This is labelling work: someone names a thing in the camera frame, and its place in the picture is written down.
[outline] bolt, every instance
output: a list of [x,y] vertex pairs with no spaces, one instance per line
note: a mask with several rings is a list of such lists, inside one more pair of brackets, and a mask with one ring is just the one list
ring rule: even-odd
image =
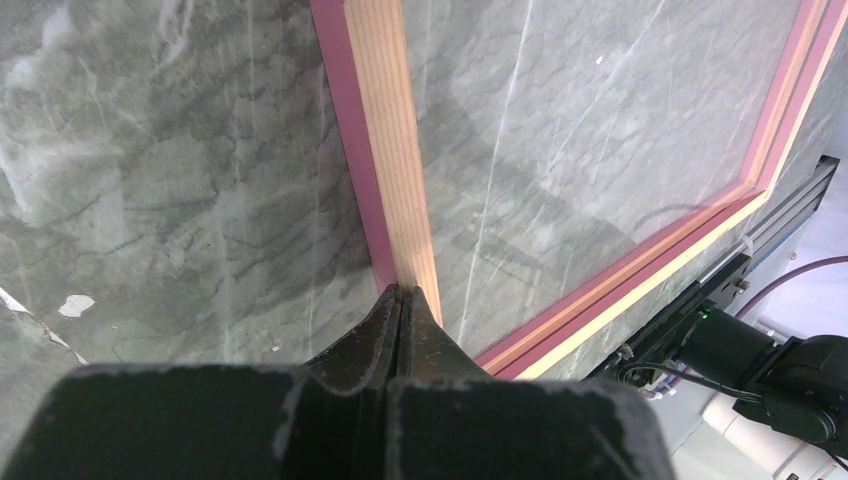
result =
[[745,291],[748,290],[749,288],[751,288],[751,282],[749,282],[747,280],[743,280],[743,279],[740,278],[736,282],[736,291],[738,291],[739,293],[745,293]]

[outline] pink painted wood edge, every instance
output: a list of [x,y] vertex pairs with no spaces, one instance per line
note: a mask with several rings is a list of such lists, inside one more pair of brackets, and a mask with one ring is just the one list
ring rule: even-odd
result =
[[[714,200],[723,198],[725,196],[725,193],[728,190],[732,190],[735,187],[739,186],[740,183],[743,182],[743,179],[747,178],[748,173],[751,171],[751,168],[753,167],[754,162],[755,162],[757,146],[763,140],[763,136],[765,135],[765,129],[766,129],[767,124],[770,120],[771,114],[772,114],[772,112],[773,112],[773,110],[776,106],[776,103],[777,103],[777,100],[778,100],[778,95],[779,95],[779,92],[780,92],[780,84],[782,83],[783,78],[785,78],[785,76],[788,75],[788,73],[789,73],[789,67],[790,67],[790,64],[791,64],[793,53],[794,53],[795,49],[797,48],[797,45],[799,44],[799,42],[801,40],[801,35],[802,35],[802,32],[803,32],[804,26],[807,23],[809,16],[812,14],[814,3],[815,3],[815,0],[804,0],[802,2],[801,6],[799,7],[798,15],[796,15],[796,19],[795,19],[793,26],[792,26],[792,29],[790,31],[789,38],[787,39],[786,47],[784,48],[783,54],[781,56],[781,60],[778,63],[778,67],[777,67],[775,77],[774,77],[775,80],[772,81],[772,86],[769,89],[768,95],[766,96],[766,102],[763,106],[763,109],[762,109],[761,114],[760,114],[760,118],[759,118],[759,120],[757,122],[757,126],[754,130],[754,134],[752,136],[751,143],[750,143],[748,151],[746,153],[745,162],[744,162],[744,164],[743,164],[743,166],[740,170],[740,177],[733,184],[731,184],[729,187],[723,189],[717,195],[714,195],[713,197],[711,197],[710,200],[705,202],[707,204],[707,206],[705,208],[712,208],[712,207],[717,206],[714,203]],[[835,17],[835,19],[831,18],[830,20],[828,20],[828,17],[825,17],[825,19],[822,20],[822,26],[821,26],[819,31],[832,31],[833,30],[834,22],[838,21],[838,14],[833,15],[831,13],[830,16]],[[811,48],[811,53],[810,53],[810,56],[813,59],[817,59],[815,62],[813,62],[815,64],[817,64],[819,61],[821,61],[821,57],[822,57],[822,55],[824,55],[824,50],[825,50],[825,46],[826,46],[826,43],[827,43],[827,41],[825,39],[823,41],[822,46],[817,47],[818,43],[822,43],[822,41],[820,40],[820,37],[821,37],[821,35],[818,35],[818,34],[814,37],[814,43],[813,43],[813,47]],[[815,76],[815,69],[814,68],[813,69],[808,68],[807,63],[809,63],[809,61],[806,62],[804,67],[802,68],[802,72],[801,72],[801,75],[800,75],[799,81],[798,81],[799,86],[801,86],[801,88],[803,88],[802,91],[806,91],[810,88],[813,77]],[[786,118],[797,117],[799,115],[800,109],[802,107],[803,98],[801,100],[797,100],[798,96],[795,95],[794,93],[795,92],[793,92],[792,97],[790,97],[790,109],[786,112],[786,115],[785,115]],[[633,288],[635,288],[640,283],[642,283],[645,279],[649,278],[651,275],[656,273],[666,263],[672,261],[674,258],[677,257],[676,254],[669,256],[669,252],[683,252],[683,251],[685,251],[686,248],[689,248],[689,246],[693,245],[695,242],[697,242],[704,235],[708,234],[714,228],[717,228],[724,221],[724,220],[717,221],[717,219],[727,219],[730,216],[732,216],[733,214],[735,214],[736,212],[738,212],[739,209],[744,207],[745,204],[749,203],[750,201],[753,201],[754,198],[756,198],[760,193],[762,193],[764,191],[765,187],[767,187],[769,182],[770,182],[771,176],[773,176],[775,174],[775,170],[778,166],[778,163],[780,162],[780,152],[782,151],[783,146],[785,146],[786,142],[788,141],[789,130],[791,130],[791,128],[786,127],[785,123],[783,123],[783,122],[779,126],[779,130],[778,130],[778,136],[779,137],[776,137],[775,142],[778,142],[778,138],[782,138],[782,143],[779,144],[779,148],[775,148],[775,147],[778,146],[777,143],[776,143],[770,149],[770,151],[769,151],[769,153],[766,157],[765,163],[762,167],[763,173],[761,173],[759,175],[760,180],[758,180],[757,183],[755,184],[756,190],[754,191],[753,195],[751,195],[750,193],[746,194],[743,191],[742,196],[744,198],[735,199],[735,201],[733,201],[729,206],[725,207],[716,216],[712,217],[712,219],[710,219],[709,221],[707,221],[706,223],[701,225],[699,228],[697,228],[693,233],[688,235],[684,239],[684,241],[672,246],[667,252],[662,254],[660,257],[655,259],[653,262],[651,262],[647,266],[643,267],[642,270],[640,270],[639,272],[634,274],[632,277],[627,279],[625,282],[623,282],[621,285],[619,285],[612,292],[607,294],[607,296],[605,296],[601,301],[590,306],[588,309],[584,310],[584,312],[580,313],[574,319],[572,319],[568,324],[561,327],[560,330],[556,331],[554,334],[548,336],[541,343],[538,343],[537,345],[532,347],[530,350],[523,353],[522,356],[519,357],[518,359],[514,360],[512,364],[505,367],[504,369],[501,369],[499,373],[498,372],[491,372],[491,373],[497,373],[496,376],[498,378],[505,378],[505,379],[514,378],[515,375],[518,375],[519,373],[524,371],[524,369],[526,369],[526,367],[529,367],[530,365],[535,363],[535,361],[540,359],[544,354],[546,354],[547,352],[552,350],[554,347],[556,347],[557,345],[559,345],[560,343],[565,341],[568,337],[570,337],[571,335],[576,333],[581,328],[585,327],[598,314],[600,314],[601,312],[603,312],[604,310],[609,308],[615,302],[619,301],[627,293],[632,291]],[[656,246],[658,243],[662,242],[665,238],[667,238],[673,232],[677,231],[679,228],[681,228],[682,226],[687,224],[688,221],[692,218],[692,216],[696,215],[700,211],[702,211],[702,209],[696,210],[693,213],[690,213],[689,215],[687,215],[686,217],[684,217],[684,218],[672,223],[668,227],[662,229],[660,232],[658,232],[657,234],[655,234],[654,236],[652,236],[651,238],[649,238],[648,240],[646,240],[645,242],[640,244],[635,250],[630,252],[628,255],[624,256],[623,258],[621,258],[620,260],[615,262],[610,267],[604,269],[600,274],[593,277],[587,283],[583,284],[580,288],[578,288],[577,290],[575,290],[574,292],[572,292],[571,294],[569,294],[565,298],[561,299],[560,301],[558,301],[553,306],[551,306],[547,310],[543,311],[542,313],[540,313],[536,317],[532,318],[530,321],[525,323],[523,326],[514,330],[512,333],[510,333],[508,336],[506,336],[501,341],[490,346],[487,350],[485,350],[483,353],[481,353],[475,359],[477,361],[477,363],[479,363],[481,365],[485,365],[486,363],[489,363],[492,360],[494,360],[495,358],[497,358],[498,356],[500,356],[503,352],[505,352],[506,350],[508,350],[512,346],[514,346],[516,343],[520,342],[522,339],[524,339],[531,332],[533,332],[534,330],[539,328],[541,325],[544,325],[545,323],[550,321],[552,318],[558,316],[560,314],[560,312],[562,312],[563,310],[565,310],[566,308],[571,306],[575,301],[577,301],[580,298],[582,298],[583,296],[585,296],[588,292],[590,292],[592,289],[596,288],[599,284],[601,284],[602,282],[605,282],[609,278],[615,276],[624,266],[626,266],[627,264],[629,264],[630,262],[632,262],[633,260],[638,258],[646,250]]]
[[353,62],[344,1],[311,0],[311,5],[377,290],[383,291],[388,285],[397,283],[398,275]]

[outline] wooden strip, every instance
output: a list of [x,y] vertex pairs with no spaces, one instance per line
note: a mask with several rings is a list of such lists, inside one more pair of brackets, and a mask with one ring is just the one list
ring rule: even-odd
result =
[[[768,147],[772,143],[774,128],[776,128],[772,124],[774,119],[780,119],[783,116],[788,94],[798,80],[803,59],[811,48],[812,37],[820,23],[825,3],[824,0],[806,0],[799,9],[787,47],[779,63],[775,81],[770,89],[766,108],[761,114],[751,147],[748,149],[749,159],[746,160],[746,164],[749,166],[763,165],[766,162],[766,153],[769,151]],[[646,268],[663,252],[682,242],[696,229],[718,215],[729,202],[750,193],[753,186],[749,179],[749,172],[745,172],[743,168],[740,180],[733,185],[733,188],[709,200],[710,207],[684,217],[644,242],[637,250],[604,270],[573,294],[495,344],[480,355],[477,361],[490,373],[497,373],[506,368],[592,305],[610,295],[614,290],[622,288],[630,278]]]
[[740,200],[726,208],[719,216],[690,235],[686,241],[675,245],[664,255],[665,258],[658,258],[649,269],[640,274],[639,277],[644,278],[632,279],[632,285],[605,298],[604,302],[597,305],[596,312],[585,312],[584,318],[578,319],[578,325],[575,325],[576,331],[561,329],[537,345],[535,349],[525,353],[522,358],[498,372],[499,378],[537,378],[721,235],[765,204],[773,191],[777,174],[786,161],[807,108],[818,88],[821,76],[845,25],[846,17],[848,17],[848,0],[831,1],[789,101],[784,121],[781,122],[773,138],[774,145],[770,149],[772,154],[769,155],[767,162],[770,164],[768,189],[756,197]]
[[441,325],[400,0],[312,0],[312,9],[378,285],[394,274],[420,286]]

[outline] cable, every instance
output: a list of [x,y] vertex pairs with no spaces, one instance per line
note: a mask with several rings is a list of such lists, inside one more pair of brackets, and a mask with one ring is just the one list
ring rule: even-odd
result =
[[822,260],[815,261],[813,263],[808,263],[807,265],[804,265],[803,267],[798,267],[795,270],[792,270],[791,272],[784,273],[783,275],[778,277],[775,281],[766,285],[766,288],[760,290],[759,293],[754,295],[754,297],[751,300],[749,300],[748,303],[746,303],[745,306],[742,307],[741,310],[739,310],[739,313],[736,314],[736,317],[737,318],[744,317],[745,314],[748,313],[749,311],[751,311],[751,309],[754,308],[754,305],[760,303],[760,301],[763,298],[765,298],[766,295],[768,295],[769,293],[774,291],[774,289],[776,289],[777,287],[788,282],[789,280],[792,280],[793,278],[797,277],[798,275],[807,273],[810,270],[815,270],[819,267],[825,267],[827,265],[833,265],[834,263],[848,263],[848,255],[843,255],[843,256],[840,256],[840,257],[825,258],[825,259],[822,259]]
[[841,458],[837,457],[835,453],[830,453],[830,452],[827,452],[827,453],[828,453],[828,455],[830,455],[830,458],[832,458],[833,461],[836,462],[837,465],[842,467],[842,470],[845,470],[846,472],[848,472],[848,465],[845,465],[845,462],[843,462]]
[[742,390],[737,390],[735,388],[730,388],[730,387],[722,385],[718,382],[714,382],[712,380],[709,380],[709,379],[706,379],[706,378],[703,378],[703,377],[698,377],[696,375],[690,375],[688,373],[681,372],[680,370],[677,370],[676,368],[668,367],[668,366],[665,366],[665,365],[660,364],[660,363],[645,362],[645,363],[631,363],[630,365],[625,365],[618,372],[618,380],[624,381],[627,374],[632,372],[633,370],[660,370],[660,371],[663,371],[663,372],[666,372],[666,373],[670,373],[672,375],[676,375],[676,376],[682,378],[683,380],[686,380],[686,381],[689,381],[689,382],[692,382],[692,383],[696,383],[698,385],[701,385],[702,387],[710,388],[712,390],[715,390],[717,392],[723,393],[725,395],[731,396],[733,398],[737,398],[737,399],[745,401],[745,402],[762,403],[762,401],[763,401],[763,397],[756,394],[756,393],[745,392],[745,391],[742,391]]

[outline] purple cable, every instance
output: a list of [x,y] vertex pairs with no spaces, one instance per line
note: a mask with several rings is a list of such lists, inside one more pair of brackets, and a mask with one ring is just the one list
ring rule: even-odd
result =
[[793,278],[797,277],[798,275],[807,273],[810,270],[815,270],[819,267],[826,267],[828,265],[833,265],[834,263],[848,263],[848,255],[842,255],[840,257],[830,257],[830,258],[825,258],[825,259],[822,259],[822,260],[817,260],[813,263],[808,263],[808,264],[804,265],[803,267],[798,267],[795,270],[784,273],[783,275],[778,277],[775,281],[766,285],[766,288],[760,290],[759,293],[754,295],[754,298],[749,300],[748,303],[746,303],[745,306],[742,307],[741,310],[739,310],[739,313],[736,314],[736,317],[738,317],[738,318],[744,317],[745,314],[750,312],[751,309],[754,308],[754,305],[760,303],[760,301],[763,298],[765,298],[766,295],[768,295],[769,293],[774,291],[774,289],[776,289],[777,287],[788,282],[789,280],[792,280]]

